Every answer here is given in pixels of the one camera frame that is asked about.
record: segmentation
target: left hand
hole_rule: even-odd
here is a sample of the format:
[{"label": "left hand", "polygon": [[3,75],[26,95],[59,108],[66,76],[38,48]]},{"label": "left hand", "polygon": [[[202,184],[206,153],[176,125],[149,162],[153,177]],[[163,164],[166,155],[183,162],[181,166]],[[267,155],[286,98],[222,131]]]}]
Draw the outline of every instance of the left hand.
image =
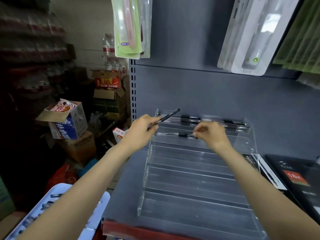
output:
[{"label": "left hand", "polygon": [[147,114],[136,119],[121,139],[120,144],[129,149],[131,154],[143,148],[159,127],[154,125],[147,131],[149,125],[160,119],[161,117],[150,117]]}]

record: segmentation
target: red cardboard box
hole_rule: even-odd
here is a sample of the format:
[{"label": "red cardboard box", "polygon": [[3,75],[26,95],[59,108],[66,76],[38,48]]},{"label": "red cardboard box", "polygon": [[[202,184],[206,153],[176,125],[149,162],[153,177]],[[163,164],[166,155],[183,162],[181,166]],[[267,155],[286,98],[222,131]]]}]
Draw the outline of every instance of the red cardboard box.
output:
[{"label": "red cardboard box", "polygon": [[93,70],[92,78],[96,88],[121,88],[121,79],[117,72]]}]

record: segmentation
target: blue and white box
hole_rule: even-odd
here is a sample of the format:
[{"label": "blue and white box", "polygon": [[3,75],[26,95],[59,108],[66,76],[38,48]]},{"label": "blue and white box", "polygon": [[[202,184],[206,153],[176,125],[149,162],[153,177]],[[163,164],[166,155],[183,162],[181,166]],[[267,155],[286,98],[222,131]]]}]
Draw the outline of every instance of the blue and white box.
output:
[{"label": "blue and white box", "polygon": [[36,118],[38,121],[49,122],[52,137],[54,139],[79,139],[88,129],[85,112],[81,102],[71,101],[76,104],[67,112],[51,111],[54,105],[45,108]]}]

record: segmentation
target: right hand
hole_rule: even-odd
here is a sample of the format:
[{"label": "right hand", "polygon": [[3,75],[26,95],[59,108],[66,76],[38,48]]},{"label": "right hand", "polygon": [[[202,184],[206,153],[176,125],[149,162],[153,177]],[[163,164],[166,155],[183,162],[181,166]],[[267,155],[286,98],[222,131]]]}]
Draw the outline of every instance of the right hand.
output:
[{"label": "right hand", "polygon": [[200,122],[193,130],[193,136],[206,142],[217,154],[232,149],[232,145],[222,125],[217,122]]}]

